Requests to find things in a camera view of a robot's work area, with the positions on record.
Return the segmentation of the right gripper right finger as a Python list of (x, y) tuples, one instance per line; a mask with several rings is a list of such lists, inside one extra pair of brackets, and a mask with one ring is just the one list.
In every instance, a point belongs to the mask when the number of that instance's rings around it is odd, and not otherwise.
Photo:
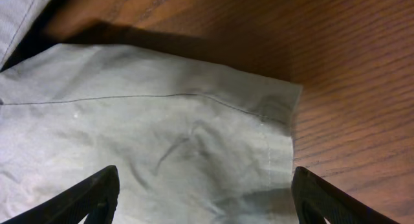
[(397, 224), (302, 166), (291, 190), (300, 224)]

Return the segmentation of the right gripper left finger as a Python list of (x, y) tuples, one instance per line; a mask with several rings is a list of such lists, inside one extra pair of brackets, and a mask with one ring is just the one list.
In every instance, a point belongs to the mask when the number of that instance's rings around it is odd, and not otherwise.
[(115, 165), (106, 166), (48, 201), (4, 224), (111, 224), (120, 180)]

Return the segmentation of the khaki green shorts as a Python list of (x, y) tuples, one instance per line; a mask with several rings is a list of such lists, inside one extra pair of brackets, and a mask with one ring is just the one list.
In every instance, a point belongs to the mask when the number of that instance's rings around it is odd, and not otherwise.
[(1, 73), (1, 220), (113, 165), (114, 223), (297, 223), (300, 94), (132, 45), (55, 45)]

